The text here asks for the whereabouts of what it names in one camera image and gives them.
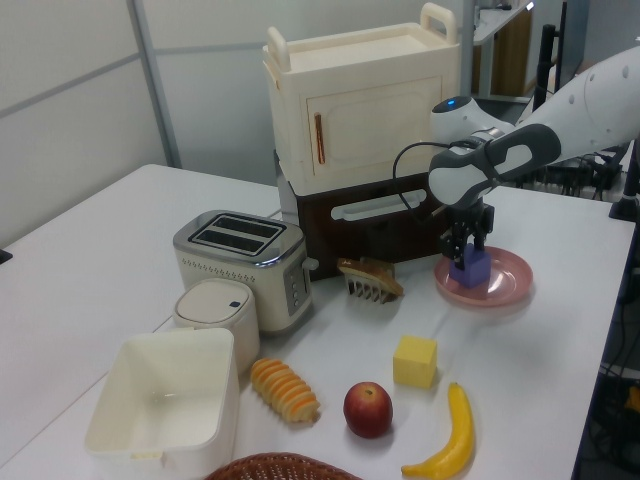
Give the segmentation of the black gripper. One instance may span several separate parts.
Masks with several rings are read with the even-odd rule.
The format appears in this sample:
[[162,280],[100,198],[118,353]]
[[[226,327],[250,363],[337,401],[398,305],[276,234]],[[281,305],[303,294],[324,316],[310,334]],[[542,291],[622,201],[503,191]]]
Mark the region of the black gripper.
[[439,237],[440,253],[452,260],[459,270],[465,269],[465,248],[470,235],[474,238],[474,249],[483,251],[487,235],[493,231],[495,209],[482,199],[470,207],[445,209],[450,229]]

